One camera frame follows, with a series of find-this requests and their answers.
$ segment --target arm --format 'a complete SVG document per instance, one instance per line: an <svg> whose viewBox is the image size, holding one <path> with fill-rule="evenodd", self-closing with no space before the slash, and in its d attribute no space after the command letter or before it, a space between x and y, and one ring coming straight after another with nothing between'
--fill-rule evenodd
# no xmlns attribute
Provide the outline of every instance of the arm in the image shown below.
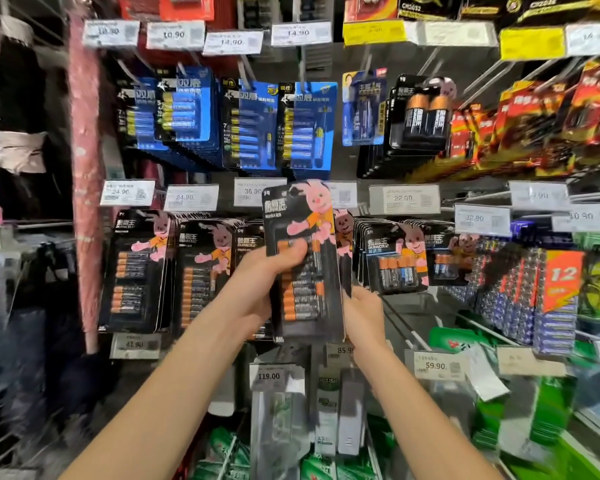
<svg viewBox="0 0 600 480"><path fill-rule="evenodd" d="M247 254L218 297L61 480L170 480L225 370L244 340L271 316L267 304L276 275L305 254L303 239L275 257L266 257L264 248Z"/></svg>
<svg viewBox="0 0 600 480"><path fill-rule="evenodd" d="M345 298L344 310L356 364L380 401L414 476L418 480L501 480L386 346L380 298L355 287L352 298Z"/></svg>

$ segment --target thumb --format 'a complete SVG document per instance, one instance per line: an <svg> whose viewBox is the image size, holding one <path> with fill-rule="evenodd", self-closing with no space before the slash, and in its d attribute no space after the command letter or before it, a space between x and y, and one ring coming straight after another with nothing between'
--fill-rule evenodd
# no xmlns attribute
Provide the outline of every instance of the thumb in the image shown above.
<svg viewBox="0 0 600 480"><path fill-rule="evenodd" d="M307 248L308 244L304 239L296 239L291 247L280 254L268 257L267 266L274 274L280 274L300 264L306 255Z"/></svg>

